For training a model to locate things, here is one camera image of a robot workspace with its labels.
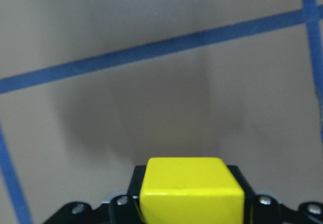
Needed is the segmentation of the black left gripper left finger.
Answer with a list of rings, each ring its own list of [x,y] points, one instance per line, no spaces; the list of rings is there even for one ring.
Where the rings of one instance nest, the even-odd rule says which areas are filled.
[[[139,199],[145,171],[145,165],[137,165],[134,167],[130,184],[127,190],[127,195],[131,196],[133,199]]]

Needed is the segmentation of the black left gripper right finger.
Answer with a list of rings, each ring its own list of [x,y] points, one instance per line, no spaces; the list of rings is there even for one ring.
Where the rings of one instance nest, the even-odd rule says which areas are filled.
[[[236,165],[227,165],[227,167],[243,189],[245,194],[245,202],[251,204],[254,198],[253,188],[250,186],[249,182],[246,180],[246,178]]]

